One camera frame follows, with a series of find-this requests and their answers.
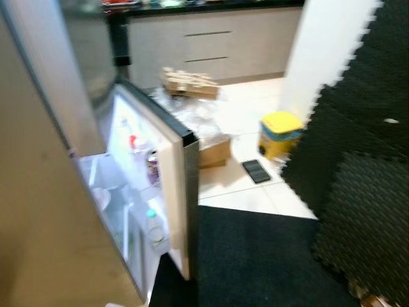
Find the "grey fridge lower door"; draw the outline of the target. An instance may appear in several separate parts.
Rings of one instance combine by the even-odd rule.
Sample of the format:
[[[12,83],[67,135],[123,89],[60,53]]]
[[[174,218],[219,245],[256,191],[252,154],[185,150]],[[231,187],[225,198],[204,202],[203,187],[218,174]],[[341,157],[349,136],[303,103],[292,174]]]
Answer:
[[[112,121],[107,153],[125,177],[134,214],[147,236],[146,211],[158,211],[166,222],[167,242],[161,251],[155,251],[167,253],[182,278],[194,280],[198,260],[195,197],[199,138],[128,79],[115,77],[111,94]],[[147,181],[145,155],[132,155],[128,140],[131,134],[148,143],[146,152],[157,150],[160,185],[151,186]]]

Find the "grey steel fridge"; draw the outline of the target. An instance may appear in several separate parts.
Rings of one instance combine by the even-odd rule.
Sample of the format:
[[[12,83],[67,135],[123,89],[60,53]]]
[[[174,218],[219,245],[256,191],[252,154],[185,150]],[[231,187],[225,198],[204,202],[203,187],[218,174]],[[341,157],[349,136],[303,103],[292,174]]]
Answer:
[[[0,307],[149,307],[170,256],[107,153],[117,76],[100,0],[0,0]]]

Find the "large black foam puzzle mat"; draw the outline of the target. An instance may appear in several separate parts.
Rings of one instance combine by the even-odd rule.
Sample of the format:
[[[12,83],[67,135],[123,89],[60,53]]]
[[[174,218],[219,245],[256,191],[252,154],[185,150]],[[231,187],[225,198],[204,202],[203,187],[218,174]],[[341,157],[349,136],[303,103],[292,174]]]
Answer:
[[[324,86],[281,176],[321,217],[346,152],[408,160],[409,0],[385,0],[339,82]]]

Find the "diamond textured black foam mat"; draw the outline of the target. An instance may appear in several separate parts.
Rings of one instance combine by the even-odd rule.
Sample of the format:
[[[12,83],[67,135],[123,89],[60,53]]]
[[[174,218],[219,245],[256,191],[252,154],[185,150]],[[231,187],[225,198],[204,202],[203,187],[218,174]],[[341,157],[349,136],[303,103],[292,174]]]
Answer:
[[[330,185],[314,252],[357,286],[409,307],[409,167],[346,152]]]

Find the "yellow bin blue band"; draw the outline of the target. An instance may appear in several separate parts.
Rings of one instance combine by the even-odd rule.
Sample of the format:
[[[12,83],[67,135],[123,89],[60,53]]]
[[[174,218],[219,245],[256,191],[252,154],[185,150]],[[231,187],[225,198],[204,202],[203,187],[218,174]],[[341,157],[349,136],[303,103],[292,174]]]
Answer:
[[[263,115],[260,125],[258,152],[268,160],[286,156],[305,128],[301,120],[287,111]]]

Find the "black flat floor scale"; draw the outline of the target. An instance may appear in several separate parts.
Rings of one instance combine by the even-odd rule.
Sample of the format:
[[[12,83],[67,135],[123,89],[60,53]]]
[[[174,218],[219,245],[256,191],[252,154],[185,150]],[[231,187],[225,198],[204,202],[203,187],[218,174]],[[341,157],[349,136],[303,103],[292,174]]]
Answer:
[[[258,160],[242,162],[242,167],[255,184],[272,180],[271,175],[266,172],[266,169],[264,169]]]

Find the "grey kitchen cabinet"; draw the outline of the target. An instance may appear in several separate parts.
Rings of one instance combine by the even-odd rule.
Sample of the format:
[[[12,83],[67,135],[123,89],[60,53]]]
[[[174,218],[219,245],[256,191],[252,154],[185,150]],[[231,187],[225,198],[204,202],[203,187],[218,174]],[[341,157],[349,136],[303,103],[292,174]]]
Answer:
[[[157,87],[165,67],[230,82],[280,76],[301,14],[301,8],[256,8],[132,18],[130,80]]]

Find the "plain brown cardboard box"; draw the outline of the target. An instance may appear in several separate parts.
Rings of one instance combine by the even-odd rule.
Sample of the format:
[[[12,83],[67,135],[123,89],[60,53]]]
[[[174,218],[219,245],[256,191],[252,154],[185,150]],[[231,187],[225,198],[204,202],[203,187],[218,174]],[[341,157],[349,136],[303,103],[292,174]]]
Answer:
[[[199,140],[199,169],[225,166],[233,156],[230,134],[217,134]]]

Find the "clear plastic bag heap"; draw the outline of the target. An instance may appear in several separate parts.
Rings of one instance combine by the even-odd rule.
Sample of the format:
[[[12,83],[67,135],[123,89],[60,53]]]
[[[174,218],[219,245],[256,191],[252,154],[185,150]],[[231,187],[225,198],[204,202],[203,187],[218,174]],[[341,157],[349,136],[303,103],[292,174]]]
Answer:
[[[161,87],[155,88],[149,96],[194,132],[203,151],[229,139],[229,134],[225,134],[217,123],[219,100],[172,95]]]

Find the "cardboard egg tray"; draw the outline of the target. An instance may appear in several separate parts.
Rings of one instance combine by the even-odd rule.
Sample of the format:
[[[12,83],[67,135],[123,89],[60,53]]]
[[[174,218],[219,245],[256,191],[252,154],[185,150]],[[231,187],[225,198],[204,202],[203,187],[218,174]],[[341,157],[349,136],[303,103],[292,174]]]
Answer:
[[[162,69],[160,79],[170,95],[213,100],[219,96],[221,90],[221,86],[208,74],[175,70],[171,67]]]

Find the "purple drink can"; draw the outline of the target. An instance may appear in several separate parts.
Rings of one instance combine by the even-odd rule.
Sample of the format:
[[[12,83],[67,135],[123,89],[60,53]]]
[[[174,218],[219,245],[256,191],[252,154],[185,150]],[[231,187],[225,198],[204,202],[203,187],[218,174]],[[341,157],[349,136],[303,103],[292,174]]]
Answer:
[[[146,176],[151,186],[160,185],[160,168],[158,167],[158,152],[151,149],[145,155]]]

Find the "green capped water bottle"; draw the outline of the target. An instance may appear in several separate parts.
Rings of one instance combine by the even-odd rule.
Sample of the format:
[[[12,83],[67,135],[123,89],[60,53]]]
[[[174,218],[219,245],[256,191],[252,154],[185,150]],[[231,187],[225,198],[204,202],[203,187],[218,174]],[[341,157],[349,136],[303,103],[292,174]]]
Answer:
[[[147,237],[152,243],[153,248],[161,251],[167,242],[166,222],[155,209],[146,211],[146,230]]]

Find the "red capped small bottle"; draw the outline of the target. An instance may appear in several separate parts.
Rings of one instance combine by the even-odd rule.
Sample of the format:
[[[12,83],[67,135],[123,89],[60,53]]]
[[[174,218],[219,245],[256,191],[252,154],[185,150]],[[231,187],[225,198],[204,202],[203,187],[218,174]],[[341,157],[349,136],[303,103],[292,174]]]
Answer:
[[[131,134],[128,140],[132,155],[143,156],[149,149],[148,143],[138,135]]]

